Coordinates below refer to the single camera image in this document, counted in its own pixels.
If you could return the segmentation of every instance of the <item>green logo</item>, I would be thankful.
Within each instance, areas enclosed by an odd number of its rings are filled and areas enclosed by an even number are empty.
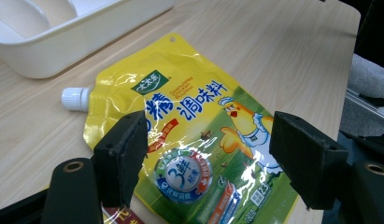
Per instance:
[[[144,77],[132,89],[141,95],[146,95],[151,91],[157,91],[168,81],[168,78],[163,76],[159,71],[154,70],[146,77]]]

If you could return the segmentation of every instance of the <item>wooden table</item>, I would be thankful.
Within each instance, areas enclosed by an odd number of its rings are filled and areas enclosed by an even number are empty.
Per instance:
[[[359,17],[335,0],[182,0],[59,76],[28,79],[0,61],[0,208],[45,188],[62,161],[91,157],[86,114],[65,110],[62,90],[91,86],[100,71],[169,32],[272,113],[300,116],[335,139]],[[156,218],[137,200],[132,208],[147,223]],[[288,222],[319,223],[321,215],[299,200]]]

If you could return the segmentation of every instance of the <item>white spout cap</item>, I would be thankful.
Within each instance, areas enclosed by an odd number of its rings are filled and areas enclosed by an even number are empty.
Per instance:
[[[66,88],[63,90],[61,101],[68,110],[89,111],[89,88]]]

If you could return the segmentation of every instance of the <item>white plastic tray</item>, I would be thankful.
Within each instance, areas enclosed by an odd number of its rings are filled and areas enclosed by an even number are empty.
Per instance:
[[[0,0],[0,58],[25,77],[51,77],[174,3]]]

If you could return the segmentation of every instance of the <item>product packaging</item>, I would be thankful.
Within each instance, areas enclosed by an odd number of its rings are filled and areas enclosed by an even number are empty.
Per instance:
[[[98,75],[85,141],[139,110],[149,153],[135,195],[148,209],[168,223],[286,221],[297,193],[269,153],[271,114],[180,35]]]

